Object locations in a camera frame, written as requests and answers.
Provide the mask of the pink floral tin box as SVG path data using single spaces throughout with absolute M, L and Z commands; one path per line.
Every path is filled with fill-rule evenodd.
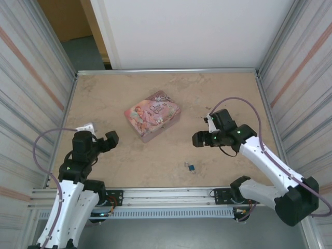
M 124 112 L 143 143 L 147 143 L 180 120 L 181 108 L 160 90 Z

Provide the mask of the translucent striped side panel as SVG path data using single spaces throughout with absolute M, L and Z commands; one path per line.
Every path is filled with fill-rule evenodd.
M 326 199 L 314 222 L 332 249 L 332 0 L 264 1 L 282 14 L 258 73 L 288 164 Z
M 75 78 L 37 0 L 0 0 L 0 249 L 20 249 Z

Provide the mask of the brown wooden panel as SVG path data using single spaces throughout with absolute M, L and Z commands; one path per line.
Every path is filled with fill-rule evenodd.
M 61 42 L 92 35 L 80 0 L 37 0 Z

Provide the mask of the aluminium table frame bar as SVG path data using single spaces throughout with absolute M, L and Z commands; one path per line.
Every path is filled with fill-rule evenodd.
M 276 123 L 275 123 L 275 120 L 274 120 L 274 117 L 273 117 L 272 108 L 271 108 L 271 106 L 268 102 L 267 95 L 266 95 L 266 92 L 264 90 L 264 86 L 262 84 L 262 79 L 258 75 L 258 73 L 255 73 L 255 79 L 256 79 L 257 87 L 258 87 L 258 90 L 259 90 L 259 93 L 260 93 L 260 96 L 261 96 L 261 99 L 262 99 L 262 103 L 263 103 L 263 106 L 264 106 L 264 109 L 265 109 L 265 112 L 266 112 L 266 115 L 267 115 L 268 123 L 269 123 L 269 126 L 270 126 L 270 130 L 272 132 L 272 136 L 273 136 L 273 139 L 274 139 L 276 150 L 278 152 L 278 156 L 279 156 L 280 160 L 282 160 L 286 165 L 288 165 L 289 164 L 288 158 L 287 158 L 287 155 L 285 153 L 285 149 L 284 149 L 284 146 L 282 144 L 281 136 L 279 134 L 278 128 L 276 126 Z
M 185 74 L 185 73 L 256 73 L 253 67 L 224 67 L 224 68 L 167 68 L 167 69 L 133 69 L 133 70 L 90 70 L 78 71 L 77 76 L 83 75 L 133 75 L 133 74 Z
M 65 128 L 65 125 L 66 125 L 66 122 L 67 122 L 67 117 L 68 117 L 68 114 L 69 114 L 69 111 L 70 111 L 70 108 L 71 108 L 73 96 L 74 96 L 75 89 L 76 89 L 76 86 L 77 86 L 77 81 L 78 81 L 78 73 L 75 74 L 75 78 L 74 78 L 73 84 L 71 86 L 71 90 L 70 90 L 70 93 L 69 93 L 69 96 L 68 96 L 67 104 L 66 104 L 65 109 L 63 111 L 63 117 L 62 117 L 62 121 L 60 123 L 60 128 Z M 55 167 L 55 164 L 56 164 L 56 158 L 57 158 L 58 150 L 59 150 L 59 147 L 60 147 L 60 144 L 61 144 L 62 135 L 63 135 L 63 130 L 57 131 L 57 136 L 56 136 L 57 140 L 56 140 L 55 146 L 53 148 L 52 156 L 51 156 L 51 159 L 50 159 L 50 162 L 49 162 L 49 165 L 48 165 L 48 170 L 51 173 L 52 173 L 52 171 Z

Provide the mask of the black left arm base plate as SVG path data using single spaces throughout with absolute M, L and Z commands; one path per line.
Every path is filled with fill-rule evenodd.
M 105 206 L 117 207 L 122 206 L 123 203 L 123 190 L 106 190 Z

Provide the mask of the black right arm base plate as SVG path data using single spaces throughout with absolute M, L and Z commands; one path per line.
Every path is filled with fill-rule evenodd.
M 235 200 L 231 193 L 231 188 L 213 188 L 209 192 L 209 197 L 214 199 L 216 205 L 232 205 L 232 206 L 244 206 L 252 208 L 255 203 L 260 204 L 259 202 L 241 199 Z

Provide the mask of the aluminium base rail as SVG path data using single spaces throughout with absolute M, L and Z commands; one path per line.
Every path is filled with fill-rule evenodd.
M 213 188 L 228 187 L 179 187 L 179 188 L 109 188 L 123 190 L 123 203 L 118 208 L 187 208 L 215 206 L 209 197 Z

